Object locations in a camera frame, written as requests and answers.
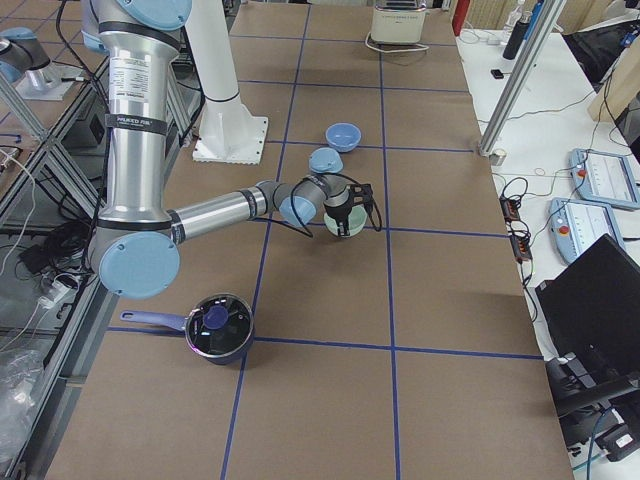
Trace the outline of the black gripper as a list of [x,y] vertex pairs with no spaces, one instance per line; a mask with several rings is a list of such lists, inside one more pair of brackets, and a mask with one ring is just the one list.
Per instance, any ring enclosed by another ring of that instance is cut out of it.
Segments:
[[349,215],[352,210],[352,197],[349,187],[336,195],[330,196],[324,202],[326,214],[336,222],[336,232],[338,237],[349,236]]

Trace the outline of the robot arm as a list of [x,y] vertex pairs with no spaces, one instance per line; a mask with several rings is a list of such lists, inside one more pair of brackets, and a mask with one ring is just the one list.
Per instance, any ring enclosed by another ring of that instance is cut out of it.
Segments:
[[1,32],[1,74],[23,99],[62,101],[71,87],[35,33],[26,27]]
[[98,215],[90,262],[111,292],[145,299],[165,290],[179,270],[179,245],[229,225],[279,212],[303,226],[318,211],[341,235],[354,186],[330,173],[299,184],[257,185],[175,211],[163,205],[170,65],[188,42],[204,105],[194,157],[256,164],[268,128],[243,104],[224,9],[218,1],[86,1],[86,46],[109,57],[110,151],[107,199]]

